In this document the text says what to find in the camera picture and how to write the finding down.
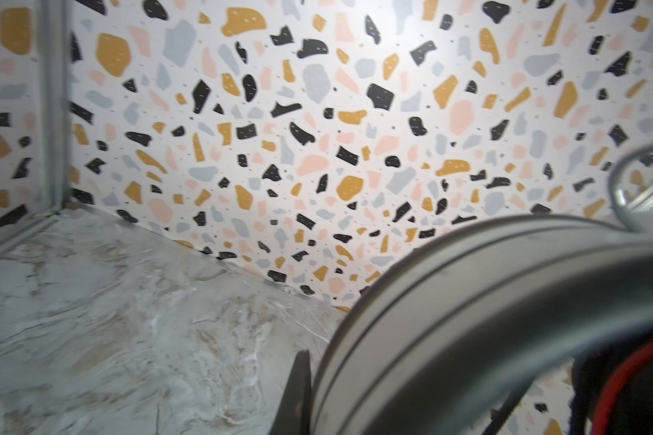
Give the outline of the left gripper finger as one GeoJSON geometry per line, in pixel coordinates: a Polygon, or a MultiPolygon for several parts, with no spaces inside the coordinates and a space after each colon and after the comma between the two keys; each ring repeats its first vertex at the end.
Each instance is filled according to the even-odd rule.
{"type": "Polygon", "coordinates": [[[311,366],[308,350],[299,351],[269,435],[308,435],[311,409],[311,366]]]}

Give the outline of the white black headphones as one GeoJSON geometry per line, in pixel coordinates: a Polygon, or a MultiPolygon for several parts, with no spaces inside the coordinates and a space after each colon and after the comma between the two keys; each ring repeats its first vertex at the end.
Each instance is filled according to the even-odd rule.
{"type": "Polygon", "coordinates": [[[611,165],[616,222],[540,212],[456,230],[370,286],[328,346],[314,434],[497,433],[569,360],[573,434],[653,432],[653,145],[611,165]]]}

